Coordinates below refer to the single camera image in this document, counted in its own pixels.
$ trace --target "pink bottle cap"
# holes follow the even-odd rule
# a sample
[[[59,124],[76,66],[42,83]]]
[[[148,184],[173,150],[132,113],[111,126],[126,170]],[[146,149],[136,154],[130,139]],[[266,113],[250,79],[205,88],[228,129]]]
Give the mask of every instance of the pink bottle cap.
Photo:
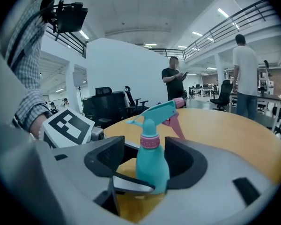
[[[143,148],[147,148],[147,149],[157,148],[160,145],[159,135],[157,135],[155,137],[143,137],[141,135],[140,136],[140,145]]]
[[[176,108],[180,108],[185,105],[185,101],[182,97],[174,98],[173,101],[176,103]]]

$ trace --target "spray bottle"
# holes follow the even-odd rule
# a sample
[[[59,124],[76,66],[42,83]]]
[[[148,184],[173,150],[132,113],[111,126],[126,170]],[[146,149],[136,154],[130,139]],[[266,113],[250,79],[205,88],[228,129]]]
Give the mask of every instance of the spray bottle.
[[[173,128],[175,133],[184,139],[181,127],[178,122],[179,113],[176,107],[185,104],[182,98],[175,98],[172,101],[156,105],[144,111],[129,124],[143,128],[140,135],[140,148],[136,157],[136,178],[146,181],[155,186],[152,194],[160,194],[166,191],[167,181],[170,179],[169,166],[164,158],[164,150],[160,144],[159,134],[156,126],[164,124]],[[140,116],[144,122],[135,121]]]

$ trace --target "person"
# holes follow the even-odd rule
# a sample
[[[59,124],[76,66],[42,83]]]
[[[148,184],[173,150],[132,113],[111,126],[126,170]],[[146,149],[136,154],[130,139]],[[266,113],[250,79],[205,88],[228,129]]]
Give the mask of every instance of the person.
[[[70,107],[70,104],[67,101],[67,98],[65,98],[64,100],[64,108]]]
[[[0,29],[0,54],[6,62],[21,28],[33,14],[48,5],[47,0],[18,0],[10,10]],[[16,56],[25,48],[24,55],[17,57],[20,59],[17,60],[14,74],[25,86],[27,93],[15,115],[21,127],[36,138],[42,123],[51,115],[40,90],[39,77],[39,56],[45,27],[42,17],[35,18],[21,37],[10,64],[15,63]]]
[[[168,101],[174,98],[181,98],[183,95],[183,80],[186,74],[180,73],[176,68],[179,66],[177,57],[170,58],[170,65],[162,71],[163,82],[167,85]]]
[[[235,37],[237,47],[233,49],[234,81],[237,88],[237,115],[255,120],[257,115],[258,61],[255,52],[245,45],[245,38],[238,34]]]
[[[51,113],[54,115],[54,114],[57,114],[58,112],[59,112],[59,110],[55,107],[55,104],[54,104],[54,102],[51,102],[50,103],[50,105],[51,105]]]

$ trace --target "hand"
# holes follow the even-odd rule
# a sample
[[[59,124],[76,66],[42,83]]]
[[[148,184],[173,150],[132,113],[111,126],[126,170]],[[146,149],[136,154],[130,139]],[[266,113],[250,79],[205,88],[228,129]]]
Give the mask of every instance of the hand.
[[[178,79],[181,79],[182,76],[183,76],[183,73],[178,73],[178,74],[176,74],[176,78],[178,78]]]

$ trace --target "black t-shirt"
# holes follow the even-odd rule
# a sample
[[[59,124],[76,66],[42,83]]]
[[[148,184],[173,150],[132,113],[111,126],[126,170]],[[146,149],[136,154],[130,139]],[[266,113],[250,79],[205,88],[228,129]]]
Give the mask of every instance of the black t-shirt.
[[[162,78],[164,77],[172,77],[178,74],[179,71],[176,69],[166,68],[162,71]],[[168,99],[172,100],[173,98],[180,98],[183,95],[183,83],[182,80],[175,78],[171,82],[167,82],[167,90],[168,90]]]

